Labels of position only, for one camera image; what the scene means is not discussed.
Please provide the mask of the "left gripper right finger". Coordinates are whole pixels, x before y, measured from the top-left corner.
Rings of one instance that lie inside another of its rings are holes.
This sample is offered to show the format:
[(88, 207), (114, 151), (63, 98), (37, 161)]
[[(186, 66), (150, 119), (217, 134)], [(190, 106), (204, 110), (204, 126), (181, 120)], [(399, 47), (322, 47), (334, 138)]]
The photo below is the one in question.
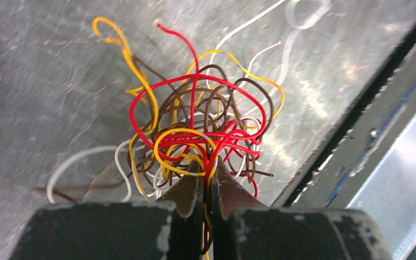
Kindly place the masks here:
[(220, 160), (211, 181), (214, 259), (241, 259), (240, 245), (248, 240), (245, 210), (268, 207), (251, 195)]

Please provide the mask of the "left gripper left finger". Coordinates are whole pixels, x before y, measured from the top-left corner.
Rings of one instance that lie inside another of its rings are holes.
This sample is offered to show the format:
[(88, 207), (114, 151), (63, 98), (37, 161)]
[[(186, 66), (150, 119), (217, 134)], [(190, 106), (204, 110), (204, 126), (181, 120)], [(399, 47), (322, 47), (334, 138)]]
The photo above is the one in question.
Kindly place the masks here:
[(159, 199), (173, 202), (166, 259), (202, 259), (204, 178), (183, 176)]

